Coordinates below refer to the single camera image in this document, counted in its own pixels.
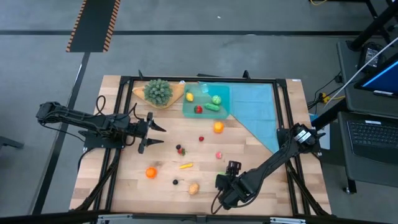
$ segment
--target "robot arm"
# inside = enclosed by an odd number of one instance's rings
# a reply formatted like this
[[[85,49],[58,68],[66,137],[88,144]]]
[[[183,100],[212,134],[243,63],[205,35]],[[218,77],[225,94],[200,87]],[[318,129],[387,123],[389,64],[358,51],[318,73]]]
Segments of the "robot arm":
[[[226,175],[217,175],[216,188],[220,191],[218,200],[224,209],[229,210],[230,208],[249,205],[256,199],[261,185],[268,175],[273,173],[281,165],[289,162],[290,158],[300,153],[314,151],[319,136],[306,126],[295,124],[287,131],[284,139],[284,143],[279,151],[258,168],[243,172],[237,177],[236,175],[241,168],[241,163],[230,161]]]
[[[147,139],[149,128],[156,131],[166,131],[155,124],[151,112],[148,113],[146,121],[137,118],[138,122],[130,123],[130,116],[127,114],[92,115],[70,110],[58,102],[46,102],[40,105],[36,118],[43,125],[63,122],[87,129],[87,131],[79,131],[81,135],[86,137],[85,147],[122,148],[126,145],[124,142],[126,136],[141,138],[142,141],[138,148],[141,154],[144,152],[144,147],[163,142],[156,139]]]

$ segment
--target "wooden table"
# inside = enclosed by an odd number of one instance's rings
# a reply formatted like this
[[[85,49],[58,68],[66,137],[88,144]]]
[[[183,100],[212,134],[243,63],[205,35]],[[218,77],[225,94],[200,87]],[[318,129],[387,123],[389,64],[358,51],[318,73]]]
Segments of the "wooden table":
[[[104,76],[100,95],[106,97],[105,114],[113,113],[118,92],[120,76]],[[144,86],[145,82],[134,82],[134,87]],[[289,99],[294,123],[302,123],[310,127],[307,104],[300,80],[287,80]],[[285,113],[282,90],[279,90],[285,127]],[[138,154],[136,142],[121,153],[121,160],[113,195],[113,212],[146,212],[146,213],[179,213],[179,214],[210,214],[210,205],[218,192],[215,179],[218,172],[223,172],[228,161],[239,161],[242,170],[257,167],[272,154],[242,124],[229,116],[224,120],[225,129],[222,134],[213,132],[212,119],[185,118],[182,113],[180,98],[170,108],[155,109],[133,95],[131,106],[137,103],[138,117],[146,117],[149,111],[154,113],[155,122],[167,130],[166,133],[150,130],[149,138],[161,139],[165,142],[155,144]],[[187,150],[185,156],[177,154],[175,146],[181,144]],[[215,153],[221,151],[221,160]],[[76,180],[70,208],[79,206],[98,182],[104,150],[97,149],[88,153],[81,162]],[[319,161],[311,154],[302,154],[302,167],[305,183],[309,191],[327,212],[330,212],[328,196],[323,181]],[[193,162],[192,168],[180,170],[181,164]],[[155,179],[148,179],[145,170],[154,166],[158,170]],[[188,194],[188,186],[199,183],[200,191],[196,195]],[[108,186],[103,190],[101,208],[104,208]],[[302,212],[300,191],[296,186],[299,210]],[[244,208],[221,209],[220,215],[291,215],[289,190],[285,167],[281,166],[264,181],[258,198]]]

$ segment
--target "laptop screen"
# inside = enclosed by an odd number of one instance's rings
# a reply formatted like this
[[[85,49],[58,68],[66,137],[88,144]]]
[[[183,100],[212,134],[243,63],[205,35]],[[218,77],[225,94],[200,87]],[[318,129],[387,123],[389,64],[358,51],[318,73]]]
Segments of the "laptop screen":
[[[372,79],[362,84],[362,87],[389,93],[398,93],[398,61],[380,71]]]

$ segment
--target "concrete floor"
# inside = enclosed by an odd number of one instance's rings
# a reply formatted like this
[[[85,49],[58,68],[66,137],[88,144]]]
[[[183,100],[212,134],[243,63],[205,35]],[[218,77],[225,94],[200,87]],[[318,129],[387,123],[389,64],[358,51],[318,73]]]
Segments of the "concrete floor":
[[[3,0],[0,30],[70,30],[80,4]],[[374,5],[378,13],[386,7],[384,1]],[[363,30],[371,21],[365,4],[350,2],[315,7],[307,0],[124,0],[116,30]],[[68,39],[0,35],[0,135],[25,142],[23,150],[0,151],[2,217],[28,214],[34,203],[55,137],[55,131],[39,126],[35,114],[43,102],[67,103],[83,56],[65,52]],[[249,70],[252,77],[300,78],[311,101],[315,90],[340,71],[339,39],[348,38],[114,36],[109,52],[90,55],[75,109],[93,111],[103,75],[135,75],[138,69],[145,75],[240,77]],[[333,83],[325,91],[337,86]],[[65,138],[45,213],[68,210],[82,147],[79,140]],[[335,215],[398,222],[398,189],[359,183],[358,194],[346,195],[341,191],[344,168],[326,165],[323,171]]]

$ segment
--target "blue cloth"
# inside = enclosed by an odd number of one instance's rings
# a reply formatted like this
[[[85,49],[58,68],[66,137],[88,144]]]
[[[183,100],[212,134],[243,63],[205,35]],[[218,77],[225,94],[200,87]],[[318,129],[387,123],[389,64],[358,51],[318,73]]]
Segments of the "blue cloth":
[[[229,86],[230,113],[272,153],[279,150],[272,85],[219,83]]]

